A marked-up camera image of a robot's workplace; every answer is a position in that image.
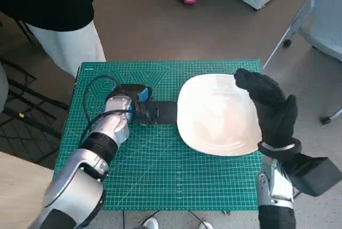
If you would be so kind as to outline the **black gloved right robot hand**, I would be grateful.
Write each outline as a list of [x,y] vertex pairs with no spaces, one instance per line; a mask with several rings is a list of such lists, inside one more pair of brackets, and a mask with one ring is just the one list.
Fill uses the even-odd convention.
[[234,78],[236,86],[248,92],[256,107],[262,143],[275,149],[293,145],[298,115],[296,97],[285,96],[279,84],[264,74],[239,68]]

